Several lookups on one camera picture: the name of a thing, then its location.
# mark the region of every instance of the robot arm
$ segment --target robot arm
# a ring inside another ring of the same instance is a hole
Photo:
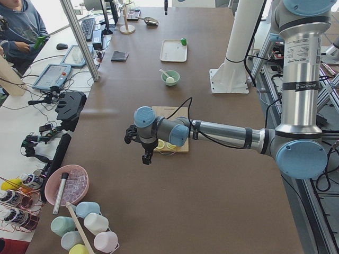
[[[279,169],[293,178],[308,179],[322,173],[327,154],[316,125],[320,89],[321,35],[330,27],[335,0],[275,0],[272,33],[285,40],[281,123],[275,130],[240,128],[222,124],[157,117],[149,107],[135,112],[135,125],[126,143],[139,142],[151,163],[157,139],[182,146],[187,137],[208,139],[238,149],[255,149],[276,160]]]
[[[151,107],[141,107],[135,111],[135,124],[126,130],[125,142],[141,143],[145,149],[142,157],[144,164],[151,163],[153,150],[158,139],[183,146],[188,137],[195,140],[214,141],[223,146],[235,149],[254,149],[261,154],[268,154],[270,130],[253,130],[231,125],[210,123],[200,120],[189,120],[178,117],[174,120],[156,116]]]

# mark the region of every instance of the person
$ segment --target person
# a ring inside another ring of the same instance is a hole
[[[38,37],[49,38],[46,26],[30,0],[0,0],[0,15],[9,29],[0,31],[3,55],[23,75],[43,47]]]

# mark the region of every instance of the wooden table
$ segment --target wooden table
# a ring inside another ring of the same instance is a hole
[[[64,160],[88,171],[83,200],[100,204],[119,238],[116,253],[303,253],[272,158],[190,140],[188,153],[157,153],[146,166],[141,145],[124,143],[138,107],[179,106],[191,96],[193,119],[264,126],[256,89],[248,95],[210,91],[209,69],[224,61],[233,25],[229,9],[171,8],[165,16],[162,8],[143,8],[142,15],[160,26],[139,21],[131,35],[115,32]],[[162,41],[182,37],[187,61],[161,62]],[[127,62],[111,62],[114,50],[129,52]],[[178,71],[180,82],[165,86],[160,68]],[[68,215],[64,207],[60,215]],[[53,218],[47,204],[27,254],[66,253],[50,231]]]

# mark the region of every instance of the yellow object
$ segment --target yellow object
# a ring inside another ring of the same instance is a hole
[[[171,143],[166,143],[166,146],[167,146],[167,148],[169,148],[169,149],[174,149],[174,148],[176,148],[176,145],[171,144]]]
[[[6,191],[8,189],[12,189],[16,191],[22,185],[22,181],[18,178],[10,179],[1,184],[1,190]]]
[[[24,188],[24,187],[20,187],[19,188],[19,191],[23,192],[23,193],[29,193],[31,191],[33,191],[31,188],[28,188],[27,186]]]
[[[159,139],[158,140],[158,146],[157,146],[157,149],[163,149],[165,147],[165,142],[164,142],[164,140],[161,140],[161,139]]]
[[[74,245],[68,254],[88,254],[86,246],[82,244]]]

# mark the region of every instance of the spoon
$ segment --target spoon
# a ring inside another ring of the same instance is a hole
[[[159,25],[159,21],[157,21],[156,19],[152,18],[152,17],[140,17],[140,16],[136,16],[137,19],[143,20],[146,25],[150,25],[150,26],[157,26]]]
[[[160,69],[159,71],[167,77],[166,78],[167,83],[174,83],[175,82],[174,78],[171,77],[170,75],[168,75],[163,69]]]

